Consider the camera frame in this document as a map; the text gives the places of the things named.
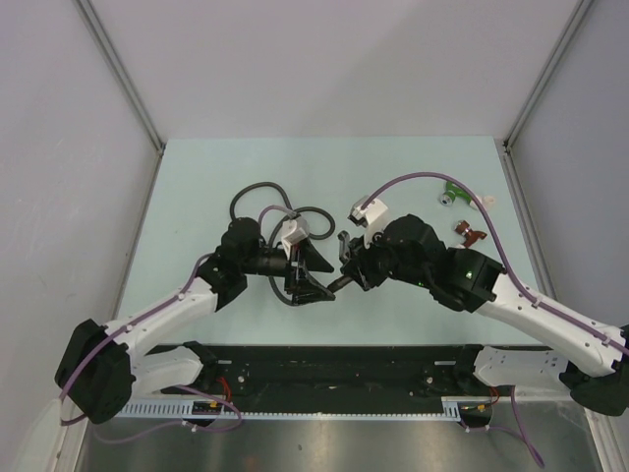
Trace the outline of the brown tap white elbow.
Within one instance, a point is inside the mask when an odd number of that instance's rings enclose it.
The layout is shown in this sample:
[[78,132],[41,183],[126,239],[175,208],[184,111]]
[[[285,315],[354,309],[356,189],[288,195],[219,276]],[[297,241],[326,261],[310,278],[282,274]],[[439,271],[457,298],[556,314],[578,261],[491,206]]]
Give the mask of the brown tap white elbow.
[[461,241],[455,246],[456,249],[470,249],[487,237],[485,232],[473,229],[466,220],[458,221],[454,226],[454,232],[461,238]]

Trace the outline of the green tap white elbow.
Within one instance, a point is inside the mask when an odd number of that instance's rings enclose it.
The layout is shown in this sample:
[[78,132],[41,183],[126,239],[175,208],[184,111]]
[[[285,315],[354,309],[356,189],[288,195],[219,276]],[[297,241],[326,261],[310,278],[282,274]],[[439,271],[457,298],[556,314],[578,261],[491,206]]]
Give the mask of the green tap white elbow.
[[446,207],[451,207],[457,200],[465,202],[469,207],[478,209],[477,201],[479,201],[486,210],[490,210],[496,202],[494,196],[480,196],[472,194],[458,187],[450,181],[445,182],[444,192],[439,197],[439,201]]

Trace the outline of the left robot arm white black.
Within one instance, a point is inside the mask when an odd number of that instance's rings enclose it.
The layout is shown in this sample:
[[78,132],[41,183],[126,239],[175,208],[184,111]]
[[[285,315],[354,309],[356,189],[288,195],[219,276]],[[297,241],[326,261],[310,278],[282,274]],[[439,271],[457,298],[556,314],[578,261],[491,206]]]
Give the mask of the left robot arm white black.
[[107,324],[88,319],[75,327],[54,376],[59,398],[71,399],[83,417],[102,424],[138,394],[186,386],[207,392],[216,384],[217,370],[199,344],[160,354],[153,348],[170,333],[232,303],[247,289],[251,275],[283,278],[285,292],[302,306],[334,300],[314,277],[332,271],[313,246],[302,217],[284,222],[277,247],[265,243],[256,220],[236,218],[172,295],[142,313]]

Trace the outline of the dark metal faucet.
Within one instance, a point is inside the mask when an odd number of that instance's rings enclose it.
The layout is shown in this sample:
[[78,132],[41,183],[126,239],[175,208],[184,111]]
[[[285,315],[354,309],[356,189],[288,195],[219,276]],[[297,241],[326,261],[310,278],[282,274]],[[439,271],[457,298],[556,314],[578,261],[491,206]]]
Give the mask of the dark metal faucet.
[[332,293],[336,293],[340,291],[341,289],[345,288],[347,285],[349,285],[352,282],[353,281],[351,281],[349,278],[345,278],[341,273],[341,275],[338,278],[336,278],[335,280],[333,280],[332,282],[328,284],[327,288]]

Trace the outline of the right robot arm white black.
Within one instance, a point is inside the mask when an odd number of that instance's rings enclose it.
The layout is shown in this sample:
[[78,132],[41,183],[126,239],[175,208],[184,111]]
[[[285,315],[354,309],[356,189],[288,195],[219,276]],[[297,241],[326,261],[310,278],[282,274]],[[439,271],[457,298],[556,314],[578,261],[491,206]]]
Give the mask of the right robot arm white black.
[[527,287],[500,262],[473,249],[448,248],[431,226],[408,214],[372,241],[342,231],[341,272],[363,290],[385,280],[425,288],[438,304],[510,325],[544,346],[486,346],[453,370],[455,386],[476,394],[486,385],[566,392],[607,416],[628,408],[628,330],[590,319]]

